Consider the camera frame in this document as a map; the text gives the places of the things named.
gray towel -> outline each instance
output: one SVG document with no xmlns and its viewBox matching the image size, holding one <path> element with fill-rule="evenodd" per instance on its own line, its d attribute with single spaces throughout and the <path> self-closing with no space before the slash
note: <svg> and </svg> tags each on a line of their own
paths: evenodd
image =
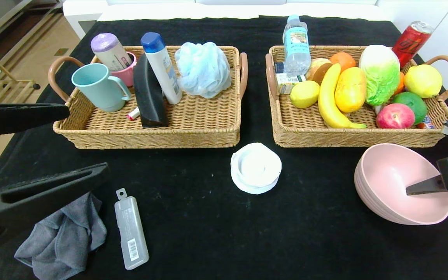
<svg viewBox="0 0 448 280">
<path fill-rule="evenodd" d="M 102 202 L 82 195 L 34 226 L 15 258 L 41 280 L 64 280 L 84 271 L 88 253 L 105 242 L 107 229 L 98 210 Z"/>
</svg>

lid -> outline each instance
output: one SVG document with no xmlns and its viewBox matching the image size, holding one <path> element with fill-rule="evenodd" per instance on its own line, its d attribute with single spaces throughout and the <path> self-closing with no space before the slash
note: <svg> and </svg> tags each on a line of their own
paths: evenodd
<svg viewBox="0 0 448 280">
<path fill-rule="evenodd" d="M 290 21 L 300 21 L 300 18 L 298 17 L 297 14 L 292 14 L 291 16 L 288 16 L 287 22 L 289 23 Z"/>
<path fill-rule="evenodd" d="M 103 53 L 119 43 L 117 36 L 111 33 L 100 33 L 91 40 L 91 49 L 95 53 Z"/>
<path fill-rule="evenodd" d="M 155 32 L 146 32 L 141 38 L 141 45 L 145 53 L 157 53 L 165 48 L 162 37 Z"/>
<path fill-rule="evenodd" d="M 424 21 L 413 21 L 410 26 L 414 28 L 414 30 L 425 34 L 431 34 L 434 31 L 434 28 Z"/>
</svg>

wicker basket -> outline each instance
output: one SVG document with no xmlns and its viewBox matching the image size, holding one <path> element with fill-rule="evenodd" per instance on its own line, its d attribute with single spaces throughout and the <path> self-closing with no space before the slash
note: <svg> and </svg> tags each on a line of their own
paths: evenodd
<svg viewBox="0 0 448 280">
<path fill-rule="evenodd" d="M 311 57 L 329 58 L 341 51 L 352 55 L 357 64 L 364 46 L 310 46 Z M 438 56 L 426 62 L 431 64 L 439 59 L 448 62 L 448 56 Z M 395 143 L 406 147 L 433 147 L 443 134 L 443 123 L 448 120 L 448 107 L 444 100 L 448 90 L 436 98 L 426 98 L 428 115 L 437 129 L 379 129 L 376 114 L 371 106 L 365 104 L 360 110 L 351 113 L 349 119 L 367 125 L 367 129 L 330 129 L 320 116 L 317 103 L 309 108 L 296 108 L 289 94 L 277 93 L 274 62 L 284 61 L 283 46 L 273 46 L 266 55 L 266 74 L 269 87 L 269 101 L 272 114 L 274 141 L 281 147 L 370 147 L 379 143 Z M 402 70 L 411 66 L 411 60 Z"/>
<path fill-rule="evenodd" d="M 179 48 L 180 46 L 167 46 L 174 66 L 174 54 Z M 169 120 L 167 127 L 146 129 L 142 128 L 139 119 L 129 121 L 126 118 L 137 106 L 133 87 L 129 88 L 131 101 L 127 101 L 121 110 L 113 113 L 96 108 L 76 88 L 70 97 L 66 94 L 62 97 L 66 100 L 65 105 L 70 108 L 70 116 L 55 122 L 53 130 L 64 135 L 79 149 L 233 147 L 240 141 L 242 97 L 248 80 L 247 55 L 239 55 L 235 47 L 219 48 L 224 51 L 231 66 L 231 86 L 211 99 L 183 93 L 178 104 L 166 103 Z M 125 49 L 137 58 L 144 53 L 141 46 Z M 58 59 L 50 68 L 50 84 L 54 81 L 56 69 L 66 60 L 82 65 L 71 57 Z M 100 61 L 94 57 L 91 63 L 95 62 Z M 53 88 L 58 93 L 61 91 L 59 87 Z"/>
</svg>

apple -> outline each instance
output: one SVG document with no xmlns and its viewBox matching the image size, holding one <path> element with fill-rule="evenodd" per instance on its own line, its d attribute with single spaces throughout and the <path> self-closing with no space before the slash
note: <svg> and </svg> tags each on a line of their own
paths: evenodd
<svg viewBox="0 0 448 280">
<path fill-rule="evenodd" d="M 407 105 L 393 103 L 384 106 L 376 117 L 381 129 L 407 129 L 414 124 L 414 112 Z"/>
</svg>

pink cup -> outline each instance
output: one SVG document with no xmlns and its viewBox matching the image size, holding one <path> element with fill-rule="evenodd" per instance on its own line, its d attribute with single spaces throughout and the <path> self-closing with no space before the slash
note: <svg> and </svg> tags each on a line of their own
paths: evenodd
<svg viewBox="0 0 448 280">
<path fill-rule="evenodd" d="M 134 84 L 134 79 L 133 79 L 134 67 L 136 65 L 137 60 L 136 60 L 136 56 L 133 53 L 131 53 L 131 52 L 127 52 L 127 53 L 128 53 L 128 55 L 130 55 L 130 57 L 132 59 L 131 65 L 121 71 L 112 72 L 112 76 L 115 76 L 115 77 L 119 78 L 120 80 L 122 80 L 126 84 L 126 86 L 132 87 L 132 85 Z"/>
</svg>

